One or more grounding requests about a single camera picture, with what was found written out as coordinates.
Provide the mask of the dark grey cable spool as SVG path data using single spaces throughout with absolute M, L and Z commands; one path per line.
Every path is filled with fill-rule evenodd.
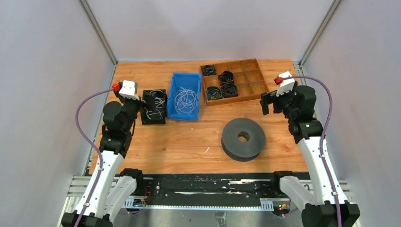
M 257 158 L 266 145 L 262 127 L 248 118 L 236 118 L 223 128 L 221 146 L 225 154 L 239 162 Z

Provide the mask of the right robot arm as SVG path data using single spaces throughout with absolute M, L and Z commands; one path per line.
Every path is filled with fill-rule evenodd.
M 288 130 L 303 153 L 313 188 L 309 191 L 290 171 L 276 171 L 270 191 L 293 201 L 305 227 L 352 227 L 360 217 L 360 209 L 348 200 L 336 178 L 323 126 L 314 118 L 315 102 L 315 90 L 309 86 L 262 93 L 263 114 L 267 115 L 269 105 L 273 105 L 273 112 L 283 113 L 288 120 Z

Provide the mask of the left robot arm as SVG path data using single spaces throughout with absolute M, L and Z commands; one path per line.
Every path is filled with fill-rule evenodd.
M 96 170 L 74 210 L 63 214 L 63 227 L 111 227 L 128 197 L 144 192 L 143 173 L 138 169 L 124 169 L 115 187 L 112 183 L 130 147 L 138 113 L 155 110 L 156 96 L 149 92 L 137 98 L 115 95 L 119 101 L 103 107 L 102 138 L 95 147 Z

